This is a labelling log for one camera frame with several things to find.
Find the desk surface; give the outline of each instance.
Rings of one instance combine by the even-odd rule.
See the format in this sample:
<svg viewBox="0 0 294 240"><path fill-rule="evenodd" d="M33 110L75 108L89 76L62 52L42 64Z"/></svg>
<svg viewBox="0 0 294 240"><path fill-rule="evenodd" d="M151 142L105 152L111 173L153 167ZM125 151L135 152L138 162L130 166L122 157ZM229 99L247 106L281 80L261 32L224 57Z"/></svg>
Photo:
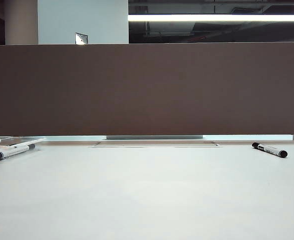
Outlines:
<svg viewBox="0 0 294 240"><path fill-rule="evenodd" d="M294 142L43 143L0 162L0 240L293 240Z"/></svg>

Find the marker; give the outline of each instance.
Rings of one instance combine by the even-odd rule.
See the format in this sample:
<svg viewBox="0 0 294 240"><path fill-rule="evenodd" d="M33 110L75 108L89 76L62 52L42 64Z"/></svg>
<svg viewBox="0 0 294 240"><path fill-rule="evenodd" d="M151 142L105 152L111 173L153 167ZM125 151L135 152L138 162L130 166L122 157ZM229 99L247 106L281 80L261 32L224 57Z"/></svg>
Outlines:
<svg viewBox="0 0 294 240"><path fill-rule="evenodd" d="M274 154L274 155L279 156L281 158L285 158L288 155L288 153L284 150L279 150L279 149L276 149L275 147L271 147L271 146L265 146L265 145L262 145L257 142L254 142L252 144L252 147L255 149L264 151L266 153L269 153L269 154Z"/></svg>
<svg viewBox="0 0 294 240"><path fill-rule="evenodd" d="M13 147L11 149L0 149L0 160L8 158L15 154L24 153L28 150L34 149L36 145L30 144L26 146Z"/></svg>
<svg viewBox="0 0 294 240"><path fill-rule="evenodd" d="M43 138L31 140L31 141L26 141L26 142L22 142L22 143L18 143L18 144L13 144L13 145L10 145L10 146L14 147L14 148L24 147L24 146L29 146L31 144L36 144L36 143L39 143L39 142L43 142L45 139L46 138L43 137Z"/></svg>

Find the black marker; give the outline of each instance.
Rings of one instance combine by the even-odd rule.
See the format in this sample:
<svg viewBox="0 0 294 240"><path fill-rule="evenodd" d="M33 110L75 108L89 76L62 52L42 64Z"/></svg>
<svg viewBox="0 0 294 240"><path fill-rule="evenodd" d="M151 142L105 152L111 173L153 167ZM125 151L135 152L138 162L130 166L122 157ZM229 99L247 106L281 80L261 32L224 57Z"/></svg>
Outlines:
<svg viewBox="0 0 294 240"><path fill-rule="evenodd" d="M12 155L26 152L28 150L34 149L35 147L36 145L30 144L30 145L21 145L18 147L13 147L11 149L0 149L0 160L8 158Z"/></svg>
<svg viewBox="0 0 294 240"><path fill-rule="evenodd" d="M269 153L269 154L274 154L274 155L279 156L281 158L285 158L288 155L288 153L286 151L284 151L284 150L279 150L279 149L276 149L276 148L271 147L271 146L265 146L265 145L262 145L262 144L257 143L257 142L254 142L252 144L252 146L255 149L264 151L264 152Z"/></svg>

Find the white wall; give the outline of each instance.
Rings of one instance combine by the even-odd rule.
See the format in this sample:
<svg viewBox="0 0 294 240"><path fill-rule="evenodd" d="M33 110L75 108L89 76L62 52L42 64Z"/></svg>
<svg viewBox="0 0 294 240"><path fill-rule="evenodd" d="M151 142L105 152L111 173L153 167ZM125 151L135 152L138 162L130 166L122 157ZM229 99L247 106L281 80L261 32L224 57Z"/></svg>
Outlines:
<svg viewBox="0 0 294 240"><path fill-rule="evenodd" d="M127 44L128 0L38 0L39 44Z"/></svg>

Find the fluorescent light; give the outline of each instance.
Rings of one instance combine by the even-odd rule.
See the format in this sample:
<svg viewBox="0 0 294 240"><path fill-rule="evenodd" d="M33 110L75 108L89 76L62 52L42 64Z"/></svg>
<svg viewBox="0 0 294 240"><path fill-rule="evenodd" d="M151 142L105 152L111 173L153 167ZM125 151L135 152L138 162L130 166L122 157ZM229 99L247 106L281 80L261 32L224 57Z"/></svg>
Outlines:
<svg viewBox="0 0 294 240"><path fill-rule="evenodd" d="M166 14L128 15L129 22L294 22L294 15Z"/></svg>

